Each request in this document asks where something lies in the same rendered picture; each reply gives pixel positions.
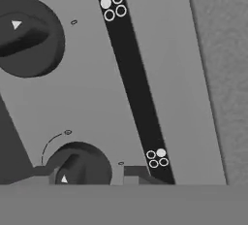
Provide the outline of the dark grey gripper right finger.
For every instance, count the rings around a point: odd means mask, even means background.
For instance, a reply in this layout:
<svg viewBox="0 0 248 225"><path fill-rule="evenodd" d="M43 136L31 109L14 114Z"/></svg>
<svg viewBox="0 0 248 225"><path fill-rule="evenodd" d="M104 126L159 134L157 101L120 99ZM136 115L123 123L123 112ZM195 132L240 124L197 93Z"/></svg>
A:
<svg viewBox="0 0 248 225"><path fill-rule="evenodd" d="M151 169L147 166L115 165L112 169L112 185L124 185L128 178L133 178L136 184L174 185L175 179L171 168Z"/></svg>

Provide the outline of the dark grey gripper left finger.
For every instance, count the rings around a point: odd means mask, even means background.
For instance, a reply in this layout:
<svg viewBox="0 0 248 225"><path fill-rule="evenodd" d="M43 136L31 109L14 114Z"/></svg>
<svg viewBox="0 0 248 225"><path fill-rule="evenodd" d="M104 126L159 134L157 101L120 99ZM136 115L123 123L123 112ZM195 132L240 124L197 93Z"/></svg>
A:
<svg viewBox="0 0 248 225"><path fill-rule="evenodd" d="M55 183L55 176L58 168L48 169L46 167L35 167L32 174L27 177L7 180L0 178L0 185L52 185Z"/></svg>

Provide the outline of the dark grey stove knob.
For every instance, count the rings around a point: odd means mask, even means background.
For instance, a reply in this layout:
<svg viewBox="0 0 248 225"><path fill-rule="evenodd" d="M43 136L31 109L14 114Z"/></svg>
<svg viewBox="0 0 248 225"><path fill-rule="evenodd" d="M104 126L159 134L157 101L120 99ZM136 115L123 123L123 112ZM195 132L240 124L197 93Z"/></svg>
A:
<svg viewBox="0 0 248 225"><path fill-rule="evenodd" d="M110 185L112 167L96 146L70 142L59 147L47 160L46 170L55 184Z"/></svg>
<svg viewBox="0 0 248 225"><path fill-rule="evenodd" d="M50 74L65 52L65 32L41 0L0 0L0 69L18 78Z"/></svg>

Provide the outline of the grey stove with black strip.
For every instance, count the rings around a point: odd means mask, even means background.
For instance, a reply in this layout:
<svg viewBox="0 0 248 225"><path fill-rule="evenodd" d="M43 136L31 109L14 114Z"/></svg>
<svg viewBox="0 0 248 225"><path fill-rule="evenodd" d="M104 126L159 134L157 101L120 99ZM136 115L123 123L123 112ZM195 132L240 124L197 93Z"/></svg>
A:
<svg viewBox="0 0 248 225"><path fill-rule="evenodd" d="M190 0L41 0L65 32L38 78L0 69L0 178L84 142L115 165L170 168L174 185L227 179Z"/></svg>

